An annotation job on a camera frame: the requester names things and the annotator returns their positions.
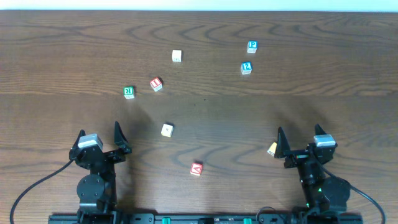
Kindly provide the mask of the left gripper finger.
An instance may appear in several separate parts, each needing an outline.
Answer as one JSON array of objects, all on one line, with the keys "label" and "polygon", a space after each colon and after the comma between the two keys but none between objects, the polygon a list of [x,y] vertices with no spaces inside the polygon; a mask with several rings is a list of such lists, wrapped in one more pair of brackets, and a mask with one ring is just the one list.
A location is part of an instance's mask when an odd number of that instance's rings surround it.
[{"label": "left gripper finger", "polygon": [[118,121],[115,121],[114,123],[114,143],[118,146],[118,148],[123,150],[126,150],[128,147],[128,141],[124,136]]},{"label": "left gripper finger", "polygon": [[86,135],[85,131],[83,129],[81,129],[79,134],[78,134],[78,137],[77,137],[75,143],[73,144],[73,147],[78,147],[78,143],[80,142],[80,138],[85,136],[85,135]]}]

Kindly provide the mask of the red letter I block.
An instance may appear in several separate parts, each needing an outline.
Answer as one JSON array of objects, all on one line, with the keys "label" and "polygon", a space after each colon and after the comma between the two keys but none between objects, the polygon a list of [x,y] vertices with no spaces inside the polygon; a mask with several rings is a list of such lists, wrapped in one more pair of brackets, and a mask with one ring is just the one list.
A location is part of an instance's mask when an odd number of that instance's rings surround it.
[{"label": "red letter I block", "polygon": [[162,82],[158,77],[155,77],[150,81],[150,86],[154,91],[159,91],[162,89]]}]

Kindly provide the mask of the red letter A block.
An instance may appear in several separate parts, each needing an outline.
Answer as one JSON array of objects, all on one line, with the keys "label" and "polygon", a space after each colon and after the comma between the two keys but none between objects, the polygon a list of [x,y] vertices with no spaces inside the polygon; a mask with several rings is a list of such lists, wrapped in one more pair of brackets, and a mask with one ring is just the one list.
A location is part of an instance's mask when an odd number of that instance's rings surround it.
[{"label": "red letter A block", "polygon": [[203,170],[203,165],[198,163],[193,163],[190,169],[191,175],[200,176]]}]

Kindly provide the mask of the blue number 2 block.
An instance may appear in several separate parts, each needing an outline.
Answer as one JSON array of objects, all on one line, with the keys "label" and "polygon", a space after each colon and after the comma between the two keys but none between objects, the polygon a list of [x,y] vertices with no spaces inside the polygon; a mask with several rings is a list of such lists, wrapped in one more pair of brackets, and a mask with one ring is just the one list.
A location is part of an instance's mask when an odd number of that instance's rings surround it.
[{"label": "blue number 2 block", "polygon": [[243,62],[241,64],[241,74],[248,75],[252,72],[252,64],[251,62]]}]

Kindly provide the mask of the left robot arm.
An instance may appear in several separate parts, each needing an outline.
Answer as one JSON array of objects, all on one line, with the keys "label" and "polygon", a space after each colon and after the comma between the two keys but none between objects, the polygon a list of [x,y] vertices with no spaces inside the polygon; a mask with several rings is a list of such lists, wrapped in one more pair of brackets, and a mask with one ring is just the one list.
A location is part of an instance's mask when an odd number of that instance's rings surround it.
[{"label": "left robot arm", "polygon": [[81,130],[69,152],[69,159],[77,166],[89,170],[78,183],[79,211],[83,214],[106,214],[117,204],[116,172],[114,165],[126,160],[132,152],[118,121],[114,124],[115,150],[104,152],[103,142],[97,134]]}]

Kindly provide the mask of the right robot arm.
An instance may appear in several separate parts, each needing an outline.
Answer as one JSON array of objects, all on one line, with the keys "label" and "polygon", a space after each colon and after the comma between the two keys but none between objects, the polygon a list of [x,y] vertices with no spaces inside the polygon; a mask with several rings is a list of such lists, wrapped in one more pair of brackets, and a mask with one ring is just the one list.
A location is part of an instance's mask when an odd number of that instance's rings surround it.
[{"label": "right robot arm", "polygon": [[308,208],[316,208],[321,213],[343,213],[347,211],[350,187],[336,177],[327,177],[323,167],[333,159],[338,144],[319,124],[314,130],[313,142],[305,149],[292,150],[284,130],[279,127],[274,157],[284,159],[286,169],[298,170]]}]

